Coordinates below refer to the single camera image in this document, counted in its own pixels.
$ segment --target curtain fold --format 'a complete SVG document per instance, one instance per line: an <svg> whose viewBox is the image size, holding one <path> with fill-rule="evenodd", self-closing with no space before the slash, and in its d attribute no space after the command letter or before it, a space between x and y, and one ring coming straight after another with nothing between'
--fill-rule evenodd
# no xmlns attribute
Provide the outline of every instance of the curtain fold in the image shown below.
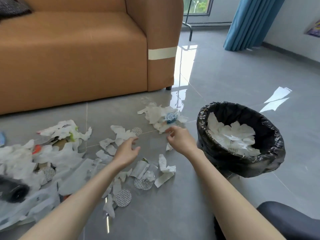
<svg viewBox="0 0 320 240"><path fill-rule="evenodd" d="M223 45L227 51L260 46L285 0L240 0Z"/></svg>

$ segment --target brown leather sofa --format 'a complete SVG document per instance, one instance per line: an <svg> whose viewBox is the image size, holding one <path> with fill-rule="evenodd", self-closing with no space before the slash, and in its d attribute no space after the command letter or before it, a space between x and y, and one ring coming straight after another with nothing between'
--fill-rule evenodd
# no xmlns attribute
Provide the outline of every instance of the brown leather sofa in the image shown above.
<svg viewBox="0 0 320 240"><path fill-rule="evenodd" d="M25 1L0 22L0 114L173 85L183 0Z"/></svg>

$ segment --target person's left hand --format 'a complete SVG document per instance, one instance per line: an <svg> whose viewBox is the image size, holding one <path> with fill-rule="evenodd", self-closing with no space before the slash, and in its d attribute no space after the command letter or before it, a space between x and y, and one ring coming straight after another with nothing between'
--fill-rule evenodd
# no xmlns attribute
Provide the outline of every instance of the person's left hand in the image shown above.
<svg viewBox="0 0 320 240"><path fill-rule="evenodd" d="M138 137L130 137L118 147L113 160L119 163L122 168L133 163L134 159L138 156L140 147L138 146L135 149L132 149L132 145L136 144L136 140L138 140Z"/></svg>

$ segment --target hand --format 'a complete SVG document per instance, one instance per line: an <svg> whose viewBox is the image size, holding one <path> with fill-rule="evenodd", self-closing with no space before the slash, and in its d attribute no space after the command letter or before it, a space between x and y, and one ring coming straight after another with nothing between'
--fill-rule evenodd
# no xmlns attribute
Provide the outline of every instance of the hand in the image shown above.
<svg viewBox="0 0 320 240"><path fill-rule="evenodd" d="M135 145L135 141L138 140L138 137L130 137L124 141L117 149L113 161L118 162L122 168L133 163L134 159L138 156L140 147L132 149L132 145Z"/></svg>
<svg viewBox="0 0 320 240"><path fill-rule="evenodd" d="M166 129L169 144L178 152L187 157L191 152L197 150L195 139L190 135L187 129L178 126L172 126Z"/></svg>

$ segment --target trash bin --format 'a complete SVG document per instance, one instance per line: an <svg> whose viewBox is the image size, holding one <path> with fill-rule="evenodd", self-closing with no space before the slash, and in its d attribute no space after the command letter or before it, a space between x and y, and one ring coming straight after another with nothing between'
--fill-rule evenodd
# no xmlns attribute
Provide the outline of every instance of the trash bin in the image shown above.
<svg viewBox="0 0 320 240"><path fill-rule="evenodd" d="M255 131L253 148L258 156L245 156L221 146L208 132L208 117L213 112L225 125L238 121ZM213 102L201 108L197 119L198 147L209 161L221 171L230 171L250 178L277 169L286 155L285 144L279 130L262 114L246 106L230 102Z"/></svg>

